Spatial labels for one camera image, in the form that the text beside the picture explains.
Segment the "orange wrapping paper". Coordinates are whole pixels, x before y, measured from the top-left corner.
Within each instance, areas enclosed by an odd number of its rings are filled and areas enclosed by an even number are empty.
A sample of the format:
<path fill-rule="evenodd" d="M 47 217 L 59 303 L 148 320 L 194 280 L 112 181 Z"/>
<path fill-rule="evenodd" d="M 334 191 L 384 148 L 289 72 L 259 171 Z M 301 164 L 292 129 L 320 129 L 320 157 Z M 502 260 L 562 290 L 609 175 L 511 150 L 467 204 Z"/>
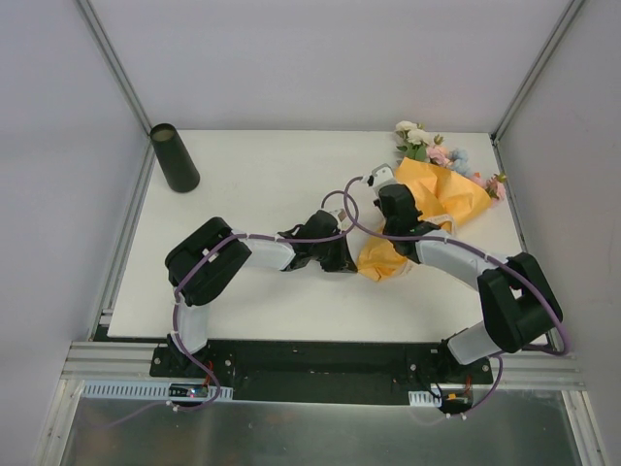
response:
<path fill-rule="evenodd" d="M 395 176 L 412 192 L 422 218 L 438 219 L 441 228 L 450 233 L 492 206 L 492 198 L 479 184 L 428 162 L 407 158 Z M 405 275 L 412 263 L 395 252 L 389 241 L 373 237 L 358 254 L 356 266 L 360 275 L 382 282 Z"/>

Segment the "cream lace ribbon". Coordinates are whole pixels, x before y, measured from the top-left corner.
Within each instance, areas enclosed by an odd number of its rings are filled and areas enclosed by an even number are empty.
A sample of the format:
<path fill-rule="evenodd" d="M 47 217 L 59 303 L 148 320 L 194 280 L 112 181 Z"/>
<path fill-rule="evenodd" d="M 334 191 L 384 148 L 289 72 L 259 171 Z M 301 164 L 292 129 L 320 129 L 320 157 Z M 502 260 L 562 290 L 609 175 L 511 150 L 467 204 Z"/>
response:
<path fill-rule="evenodd" d="M 442 240 L 451 238 L 453 230 L 454 221 L 449 215 L 412 220 L 404 227 L 407 236 L 439 237 Z M 400 255 L 415 264 L 434 266 L 440 257 L 440 247 L 440 242 L 418 240 L 406 241 L 396 249 L 400 250 Z"/>

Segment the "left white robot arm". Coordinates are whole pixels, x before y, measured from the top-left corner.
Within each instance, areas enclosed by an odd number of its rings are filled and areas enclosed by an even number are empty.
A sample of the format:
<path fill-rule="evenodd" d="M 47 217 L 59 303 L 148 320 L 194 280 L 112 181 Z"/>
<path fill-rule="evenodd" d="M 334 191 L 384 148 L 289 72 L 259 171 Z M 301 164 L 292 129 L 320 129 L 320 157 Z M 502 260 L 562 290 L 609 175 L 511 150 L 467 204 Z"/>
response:
<path fill-rule="evenodd" d="M 244 233 L 219 216 L 205 222 L 165 258 L 175 299 L 174 369 L 186 378 L 203 371 L 207 307 L 243 267 L 291 272 L 315 261 L 326 273 L 355 273 L 345 235 L 350 226 L 343 209 L 319 209 L 306 222 L 273 236 Z"/>

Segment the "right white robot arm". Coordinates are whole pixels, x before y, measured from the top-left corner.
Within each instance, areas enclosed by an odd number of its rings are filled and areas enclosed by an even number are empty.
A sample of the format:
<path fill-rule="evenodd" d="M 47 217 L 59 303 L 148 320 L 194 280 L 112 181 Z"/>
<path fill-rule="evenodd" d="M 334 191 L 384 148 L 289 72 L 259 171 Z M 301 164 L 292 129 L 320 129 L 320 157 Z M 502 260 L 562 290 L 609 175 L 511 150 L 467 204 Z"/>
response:
<path fill-rule="evenodd" d="M 565 355 L 535 340 L 563 320 L 560 305 L 529 253 L 500 258 L 454 239 L 424 220 L 413 194 L 401 183 L 376 190 L 375 205 L 384 217 L 382 236 L 409 261 L 439 269 L 476 291 L 482 321 L 441 341 L 431 373 L 458 383 L 472 364 L 490 356 L 521 350 Z"/>

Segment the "artificial flower bunch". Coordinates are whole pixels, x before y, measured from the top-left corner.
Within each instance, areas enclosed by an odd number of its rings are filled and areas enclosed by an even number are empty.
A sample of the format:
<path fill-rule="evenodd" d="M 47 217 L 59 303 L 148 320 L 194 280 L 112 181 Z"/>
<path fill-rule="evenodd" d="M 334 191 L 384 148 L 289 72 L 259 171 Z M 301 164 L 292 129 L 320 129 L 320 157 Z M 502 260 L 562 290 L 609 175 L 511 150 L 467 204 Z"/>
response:
<path fill-rule="evenodd" d="M 408 120 L 398 122 L 394 133 L 399 141 L 396 149 L 404 158 L 430 163 L 459 174 L 483 188 L 493 203 L 506 199 L 506 175 L 499 173 L 484 179 L 471 167 L 465 150 L 449 150 L 443 145 L 443 135 L 432 135 L 422 123 Z"/>

